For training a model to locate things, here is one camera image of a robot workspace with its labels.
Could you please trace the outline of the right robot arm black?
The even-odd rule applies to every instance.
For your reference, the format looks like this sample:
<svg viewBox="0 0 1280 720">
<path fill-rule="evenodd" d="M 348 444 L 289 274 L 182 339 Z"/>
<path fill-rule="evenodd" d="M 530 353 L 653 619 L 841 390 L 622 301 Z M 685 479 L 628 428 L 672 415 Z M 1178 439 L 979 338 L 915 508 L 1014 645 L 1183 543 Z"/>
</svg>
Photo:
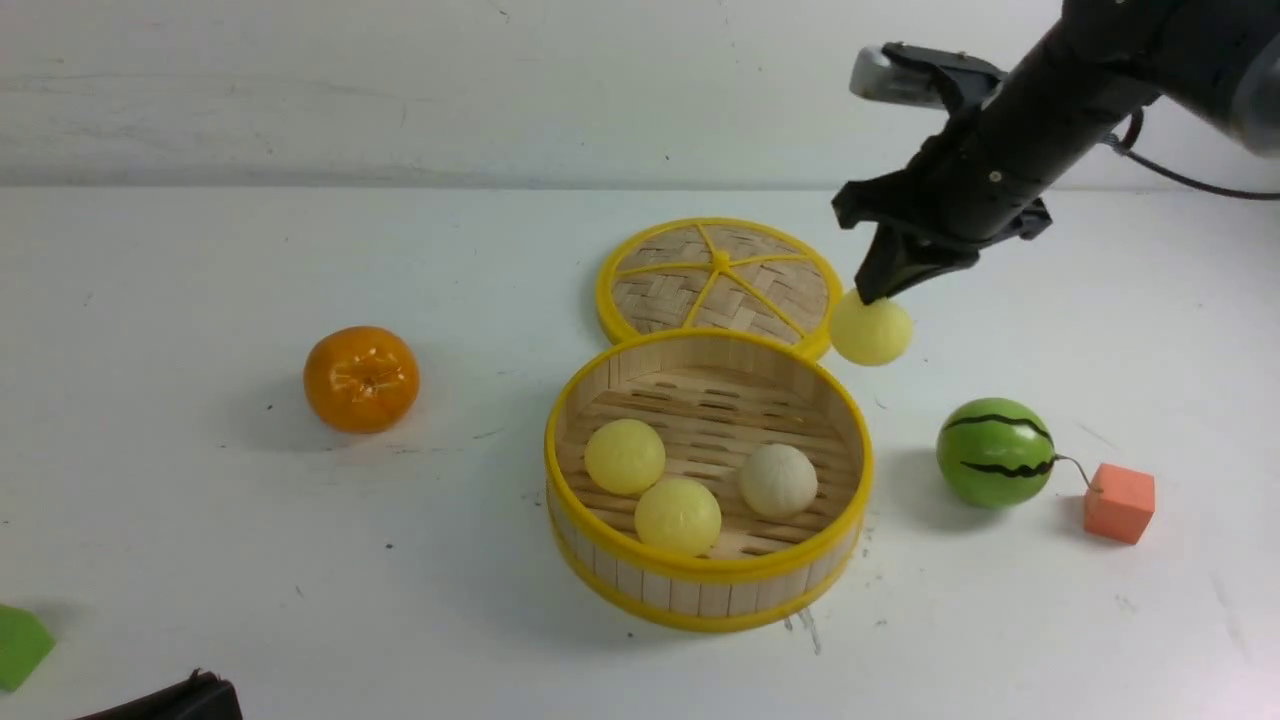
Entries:
<svg viewBox="0 0 1280 720">
<path fill-rule="evenodd" d="M 901 170 L 847 182 L 832 206 L 876 234 L 856 277 L 864 304 L 973 266 L 1051 225 L 1044 191 L 1105 143 L 1132 158 L 1160 97 L 1242 147 L 1277 155 L 1275 1 L 1065 1 L 1011 69 L 965 53 L 864 47 L 859 97 L 947 113 Z"/>
</svg>

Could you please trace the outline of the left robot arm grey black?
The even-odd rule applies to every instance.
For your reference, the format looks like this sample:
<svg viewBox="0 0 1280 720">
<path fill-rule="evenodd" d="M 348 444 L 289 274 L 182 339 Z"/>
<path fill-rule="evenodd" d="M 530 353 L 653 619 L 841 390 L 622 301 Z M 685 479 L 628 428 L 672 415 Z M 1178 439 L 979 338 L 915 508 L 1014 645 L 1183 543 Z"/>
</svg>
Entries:
<svg viewBox="0 0 1280 720">
<path fill-rule="evenodd" d="M 113 719 L 243 719 L 234 685 L 215 673 L 197 669 L 188 678 L 127 703 L 83 716 Z"/>
</svg>

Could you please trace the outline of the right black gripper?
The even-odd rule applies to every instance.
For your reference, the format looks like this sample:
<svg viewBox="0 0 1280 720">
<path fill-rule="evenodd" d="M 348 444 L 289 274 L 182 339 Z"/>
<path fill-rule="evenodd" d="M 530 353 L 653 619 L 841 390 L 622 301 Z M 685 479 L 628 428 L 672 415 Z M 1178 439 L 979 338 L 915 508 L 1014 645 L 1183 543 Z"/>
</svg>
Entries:
<svg viewBox="0 0 1280 720">
<path fill-rule="evenodd" d="M 861 302 L 966 270 L 975 247 L 1036 233 L 1041 195 L 1156 95 L 1123 68 L 1084 59 L 1053 26 L 982 105 L 947 113 L 905 168 L 836 195 L 842 228 L 878 223 L 855 274 Z"/>
</svg>

